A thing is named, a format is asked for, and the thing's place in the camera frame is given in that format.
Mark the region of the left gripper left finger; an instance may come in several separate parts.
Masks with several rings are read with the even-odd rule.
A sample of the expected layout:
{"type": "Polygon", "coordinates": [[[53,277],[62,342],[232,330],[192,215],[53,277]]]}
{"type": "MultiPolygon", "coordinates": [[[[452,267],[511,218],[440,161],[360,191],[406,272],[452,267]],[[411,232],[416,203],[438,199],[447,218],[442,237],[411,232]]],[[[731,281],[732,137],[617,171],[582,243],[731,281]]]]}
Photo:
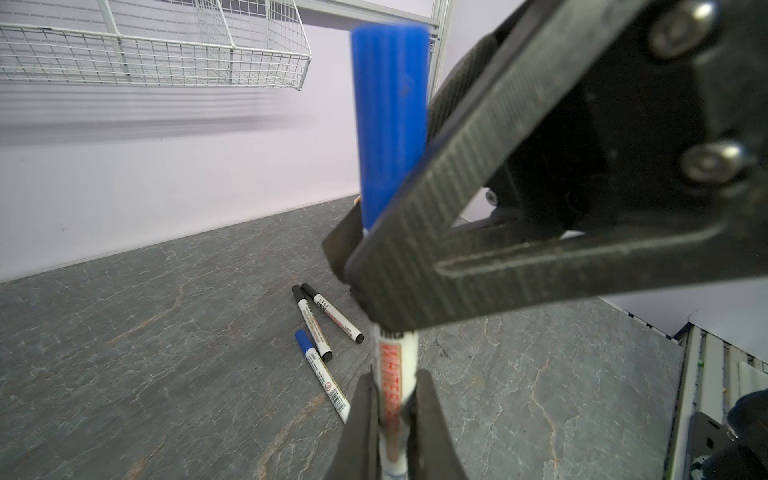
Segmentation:
{"type": "Polygon", "coordinates": [[[372,373],[360,376],[347,423],[324,478],[376,480],[380,478],[377,389],[372,373]]]}

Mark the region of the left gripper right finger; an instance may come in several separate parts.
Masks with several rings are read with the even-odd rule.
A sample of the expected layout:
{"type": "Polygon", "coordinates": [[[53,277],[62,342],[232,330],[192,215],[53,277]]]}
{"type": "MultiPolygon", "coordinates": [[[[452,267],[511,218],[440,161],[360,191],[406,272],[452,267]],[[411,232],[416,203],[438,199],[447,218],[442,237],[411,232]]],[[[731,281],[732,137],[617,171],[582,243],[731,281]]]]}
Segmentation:
{"type": "Polygon", "coordinates": [[[467,480],[453,445],[432,375],[416,372],[416,387],[408,405],[411,432],[407,458],[411,479],[467,480]]]}

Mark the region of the white marker pen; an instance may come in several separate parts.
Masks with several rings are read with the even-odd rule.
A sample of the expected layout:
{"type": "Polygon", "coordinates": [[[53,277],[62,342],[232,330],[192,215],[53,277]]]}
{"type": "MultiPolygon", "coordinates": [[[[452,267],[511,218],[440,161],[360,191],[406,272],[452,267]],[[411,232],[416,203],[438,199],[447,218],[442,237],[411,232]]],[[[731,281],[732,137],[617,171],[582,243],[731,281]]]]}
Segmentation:
{"type": "Polygon", "coordinates": [[[356,344],[361,344],[365,336],[340,310],[309,283],[300,285],[301,290],[321,308],[321,310],[356,344]]]}
{"type": "Polygon", "coordinates": [[[408,479],[408,406],[416,389],[418,334],[373,324],[373,378],[378,409],[378,458],[382,479],[408,479]]]}
{"type": "Polygon", "coordinates": [[[327,339],[320,328],[315,315],[313,314],[306,294],[299,285],[292,286],[292,293],[297,306],[301,311],[306,327],[316,345],[316,349],[323,361],[328,362],[333,358],[333,352],[327,342],[327,339]]]}
{"type": "Polygon", "coordinates": [[[325,362],[321,359],[306,333],[303,330],[298,330],[294,336],[337,415],[340,417],[341,421],[346,424],[351,409],[349,401],[331,375],[325,362]]]}

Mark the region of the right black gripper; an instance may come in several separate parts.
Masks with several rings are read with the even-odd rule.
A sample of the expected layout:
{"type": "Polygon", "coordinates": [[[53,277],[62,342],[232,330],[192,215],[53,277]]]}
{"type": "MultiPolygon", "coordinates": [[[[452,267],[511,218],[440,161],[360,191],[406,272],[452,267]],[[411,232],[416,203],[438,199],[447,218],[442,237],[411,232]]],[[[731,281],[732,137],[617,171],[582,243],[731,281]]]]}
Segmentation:
{"type": "Polygon", "coordinates": [[[486,182],[513,240],[763,240],[767,5],[653,1],[486,182]]]}

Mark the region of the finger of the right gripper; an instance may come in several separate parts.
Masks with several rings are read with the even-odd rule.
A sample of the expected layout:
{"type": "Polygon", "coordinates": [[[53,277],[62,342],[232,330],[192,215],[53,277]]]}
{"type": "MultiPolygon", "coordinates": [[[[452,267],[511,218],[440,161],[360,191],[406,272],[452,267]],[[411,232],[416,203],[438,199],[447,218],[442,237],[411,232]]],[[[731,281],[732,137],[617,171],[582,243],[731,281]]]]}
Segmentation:
{"type": "MultiPolygon", "coordinates": [[[[493,34],[481,38],[454,66],[428,105],[427,143],[435,137],[499,48],[493,34]]],[[[323,240],[322,248],[334,275],[344,284],[345,265],[363,239],[360,203],[323,240]]]]}
{"type": "Polygon", "coordinates": [[[462,229],[496,205],[486,182],[612,39],[653,1],[526,1],[345,265],[371,319],[413,331],[593,295],[764,275],[763,240],[513,240],[462,229]]]}

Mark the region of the blue pen cap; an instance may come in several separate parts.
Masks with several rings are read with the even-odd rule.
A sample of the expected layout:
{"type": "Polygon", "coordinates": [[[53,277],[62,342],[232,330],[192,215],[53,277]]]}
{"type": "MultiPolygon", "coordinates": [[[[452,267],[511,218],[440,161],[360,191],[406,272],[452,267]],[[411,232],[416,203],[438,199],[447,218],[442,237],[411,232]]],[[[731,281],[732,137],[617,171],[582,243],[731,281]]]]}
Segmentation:
{"type": "Polygon", "coordinates": [[[351,33],[364,233],[424,153],[429,41],[416,24],[369,24],[351,33]]]}

